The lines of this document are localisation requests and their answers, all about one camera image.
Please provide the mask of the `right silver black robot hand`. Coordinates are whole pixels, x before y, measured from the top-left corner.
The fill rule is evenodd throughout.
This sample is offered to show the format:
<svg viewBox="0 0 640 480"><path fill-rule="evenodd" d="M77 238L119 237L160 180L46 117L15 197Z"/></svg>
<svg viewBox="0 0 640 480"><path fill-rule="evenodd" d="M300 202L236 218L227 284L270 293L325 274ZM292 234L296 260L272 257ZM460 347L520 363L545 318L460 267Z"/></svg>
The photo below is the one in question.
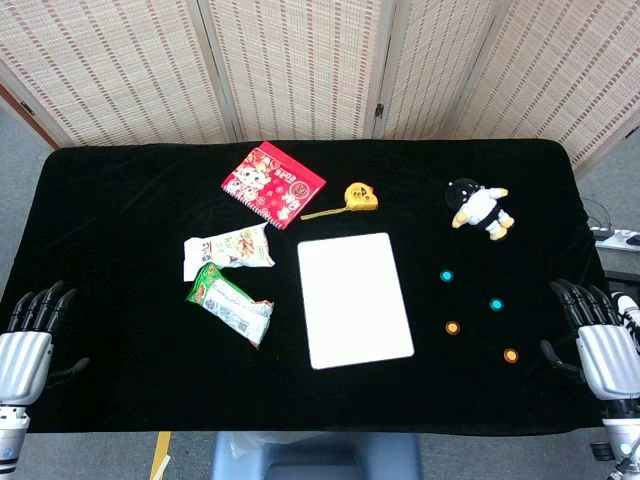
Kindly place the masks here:
<svg viewBox="0 0 640 480"><path fill-rule="evenodd" d="M580 366L557 355L553 345L540 347L551 366L585 383L601 401L639 398L639 304L627 293L610 295L594 285L583 287L567 280L549 283L572 328Z"/></svg>

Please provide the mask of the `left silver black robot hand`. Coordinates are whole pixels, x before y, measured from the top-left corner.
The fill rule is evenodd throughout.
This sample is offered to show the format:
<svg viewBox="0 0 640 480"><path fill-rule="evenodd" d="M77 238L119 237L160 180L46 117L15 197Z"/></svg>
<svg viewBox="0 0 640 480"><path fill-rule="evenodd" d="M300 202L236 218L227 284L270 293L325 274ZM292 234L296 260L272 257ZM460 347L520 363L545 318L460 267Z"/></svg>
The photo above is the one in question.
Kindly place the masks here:
<svg viewBox="0 0 640 480"><path fill-rule="evenodd" d="M54 331L77 294L58 281L37 293L27 292L15 304L1 332L1 405L22 408L35 403L47 388L66 383L87 369L83 357L67 369L50 370Z"/></svg>

